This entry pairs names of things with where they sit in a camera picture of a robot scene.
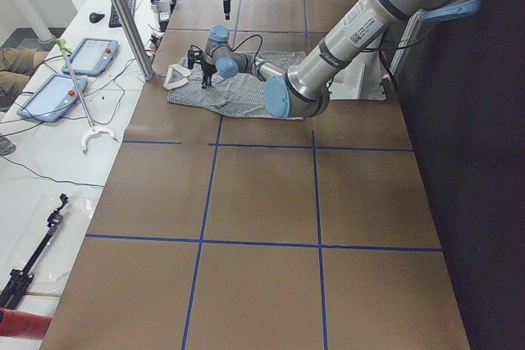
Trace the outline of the aluminium frame post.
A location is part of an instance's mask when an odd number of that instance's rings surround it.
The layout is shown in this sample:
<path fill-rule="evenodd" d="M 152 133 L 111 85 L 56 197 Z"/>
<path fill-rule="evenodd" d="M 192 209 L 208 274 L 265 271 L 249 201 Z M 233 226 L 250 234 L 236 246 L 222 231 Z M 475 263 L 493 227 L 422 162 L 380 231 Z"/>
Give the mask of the aluminium frame post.
<path fill-rule="evenodd" d="M 154 76 L 154 71 L 126 0 L 111 0 L 111 2 L 120 18 L 128 44 L 130 45 L 144 79 L 150 81 Z"/>

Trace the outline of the teach pendant tablet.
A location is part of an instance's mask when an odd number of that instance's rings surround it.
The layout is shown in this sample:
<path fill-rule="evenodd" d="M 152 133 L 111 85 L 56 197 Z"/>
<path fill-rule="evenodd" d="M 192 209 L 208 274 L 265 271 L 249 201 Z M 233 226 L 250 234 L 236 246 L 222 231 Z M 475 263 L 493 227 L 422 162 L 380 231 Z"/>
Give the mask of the teach pendant tablet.
<path fill-rule="evenodd" d="M 73 52 L 66 53 L 76 75 L 95 77 L 106 70 L 118 48 L 115 39 L 83 38 Z"/>
<path fill-rule="evenodd" d="M 16 113 L 26 119 L 54 122 L 78 100 L 73 79 L 55 73 L 41 85 Z"/>

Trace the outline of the black computer mouse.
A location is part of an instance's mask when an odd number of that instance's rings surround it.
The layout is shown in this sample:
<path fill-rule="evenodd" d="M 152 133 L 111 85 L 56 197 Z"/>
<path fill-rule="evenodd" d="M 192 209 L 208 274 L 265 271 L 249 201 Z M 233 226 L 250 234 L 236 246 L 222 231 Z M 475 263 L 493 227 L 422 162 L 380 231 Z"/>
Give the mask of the black computer mouse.
<path fill-rule="evenodd" d="M 99 21 L 101 21 L 104 17 L 105 17 L 105 15 L 103 13 L 91 12 L 89 14 L 89 22 L 92 23 L 92 24 L 96 24 Z"/>

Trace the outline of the white reacher grabber tool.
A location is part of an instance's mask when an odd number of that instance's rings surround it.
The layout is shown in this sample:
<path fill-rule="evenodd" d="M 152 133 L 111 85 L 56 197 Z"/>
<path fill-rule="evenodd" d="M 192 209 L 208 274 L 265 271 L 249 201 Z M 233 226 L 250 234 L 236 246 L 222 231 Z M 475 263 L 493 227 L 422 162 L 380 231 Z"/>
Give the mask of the white reacher grabber tool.
<path fill-rule="evenodd" d="M 109 135 L 113 140 L 116 140 L 117 141 L 117 136 L 114 132 L 113 129 L 107 127 L 107 126 L 104 126 L 104 125 L 97 125 L 94 120 L 92 119 L 92 116 L 90 115 L 89 113 L 89 109 L 87 108 L 87 104 L 84 100 L 84 95 L 83 95 L 83 91 L 81 90 L 80 86 L 79 86 L 79 83 L 78 83 L 78 79 L 76 78 L 76 75 L 75 75 L 75 72 L 72 68 L 72 65 L 71 65 L 71 62 L 69 60 L 69 57 L 68 57 L 68 54 L 67 54 L 67 50 L 66 50 L 66 46 L 65 46 L 65 41 L 63 39 L 55 39 L 55 44 L 58 46 L 59 50 L 61 51 L 61 54 L 62 54 L 62 57 L 65 61 L 65 64 L 66 64 L 66 68 L 68 69 L 69 71 L 69 74 L 72 78 L 72 81 L 73 81 L 73 84 L 75 86 L 75 89 L 77 91 L 77 95 L 78 95 L 78 98 L 80 100 L 80 104 L 84 110 L 84 113 L 85 113 L 85 116 L 87 118 L 87 121 L 89 123 L 89 128 L 87 129 L 87 131 L 83 134 L 82 138 L 81 138 L 81 147 L 82 147 L 82 152 L 84 155 L 86 155 L 88 153 L 88 141 L 91 137 L 94 137 L 98 134 L 107 134 Z"/>

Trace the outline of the black tripod stick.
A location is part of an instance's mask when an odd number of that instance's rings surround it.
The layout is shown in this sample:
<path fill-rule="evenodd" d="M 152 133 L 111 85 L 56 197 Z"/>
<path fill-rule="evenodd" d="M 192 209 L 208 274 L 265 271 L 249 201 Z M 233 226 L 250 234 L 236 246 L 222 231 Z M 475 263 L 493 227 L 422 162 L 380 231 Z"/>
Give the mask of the black tripod stick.
<path fill-rule="evenodd" d="M 27 290 L 34 279 L 34 274 L 31 272 L 34 264 L 43 253 L 43 250 L 46 248 L 53 235 L 57 232 L 58 227 L 63 222 L 63 214 L 61 214 L 61 211 L 69 202 L 69 197 L 64 193 L 61 193 L 59 198 L 61 205 L 55 208 L 47 218 L 48 230 L 37 248 L 30 256 L 30 259 L 26 262 L 23 268 L 13 268 L 11 270 L 10 279 L 1 292 L 2 308 L 9 310 L 17 309 L 21 299 L 27 293 Z"/>

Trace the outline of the navy white striped polo shirt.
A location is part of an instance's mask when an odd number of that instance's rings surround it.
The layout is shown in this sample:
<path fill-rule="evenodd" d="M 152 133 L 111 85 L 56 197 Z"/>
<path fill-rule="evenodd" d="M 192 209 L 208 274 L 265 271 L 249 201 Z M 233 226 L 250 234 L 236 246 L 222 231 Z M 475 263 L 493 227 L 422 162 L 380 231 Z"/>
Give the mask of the navy white striped polo shirt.
<path fill-rule="evenodd" d="M 211 85 L 204 88 L 203 69 L 198 62 L 189 68 L 189 60 L 182 57 L 168 67 L 164 88 L 167 101 L 191 107 L 200 107 L 234 118 L 267 118 L 271 115 L 263 100 L 264 82 L 257 76 L 237 73 L 224 79 L 218 73 Z"/>

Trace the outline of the seated person legs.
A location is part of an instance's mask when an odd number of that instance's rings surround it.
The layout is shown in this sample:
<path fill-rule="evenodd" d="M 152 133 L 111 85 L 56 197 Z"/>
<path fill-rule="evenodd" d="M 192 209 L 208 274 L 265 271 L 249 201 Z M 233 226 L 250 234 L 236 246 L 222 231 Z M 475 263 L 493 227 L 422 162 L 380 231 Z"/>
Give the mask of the seated person legs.
<path fill-rule="evenodd" d="M 30 80 L 38 64 L 46 59 L 48 52 L 33 48 L 1 49 L 1 88 L 22 90 Z"/>

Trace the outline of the far teach pendant tablet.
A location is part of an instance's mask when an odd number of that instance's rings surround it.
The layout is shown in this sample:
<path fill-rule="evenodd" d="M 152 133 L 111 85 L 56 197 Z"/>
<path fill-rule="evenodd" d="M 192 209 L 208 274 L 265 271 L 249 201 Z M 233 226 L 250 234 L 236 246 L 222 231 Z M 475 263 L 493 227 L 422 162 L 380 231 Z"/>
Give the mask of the far teach pendant tablet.
<path fill-rule="evenodd" d="M 115 39 L 83 38 L 73 52 L 66 53 L 76 75 L 95 77 L 106 70 L 118 48 Z"/>

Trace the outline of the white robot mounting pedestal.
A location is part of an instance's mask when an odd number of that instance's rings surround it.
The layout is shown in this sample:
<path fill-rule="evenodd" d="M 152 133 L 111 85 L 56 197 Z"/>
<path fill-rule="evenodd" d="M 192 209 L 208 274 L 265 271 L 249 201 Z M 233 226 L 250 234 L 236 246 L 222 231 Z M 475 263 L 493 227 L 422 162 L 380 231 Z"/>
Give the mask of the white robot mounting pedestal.
<path fill-rule="evenodd" d="M 384 101 L 381 64 L 378 57 L 354 59 L 339 72 L 329 88 L 331 100 Z"/>

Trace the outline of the near teach pendant tablet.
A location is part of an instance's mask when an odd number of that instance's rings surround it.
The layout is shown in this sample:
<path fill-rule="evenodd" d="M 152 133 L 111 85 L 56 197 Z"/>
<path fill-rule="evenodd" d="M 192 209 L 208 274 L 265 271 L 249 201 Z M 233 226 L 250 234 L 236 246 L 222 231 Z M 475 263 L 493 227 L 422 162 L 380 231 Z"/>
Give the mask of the near teach pendant tablet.
<path fill-rule="evenodd" d="M 26 119 L 54 122 L 78 100 L 73 79 L 55 73 L 41 85 L 16 113 Z"/>

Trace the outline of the red cylinder object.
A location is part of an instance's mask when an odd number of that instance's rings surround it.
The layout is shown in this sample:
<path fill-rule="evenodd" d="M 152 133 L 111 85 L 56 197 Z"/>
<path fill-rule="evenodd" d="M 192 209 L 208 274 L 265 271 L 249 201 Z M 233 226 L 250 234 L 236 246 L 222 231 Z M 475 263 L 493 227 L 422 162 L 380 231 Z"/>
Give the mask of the red cylinder object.
<path fill-rule="evenodd" d="M 41 340 L 52 318 L 28 312 L 1 308 L 1 336 Z"/>

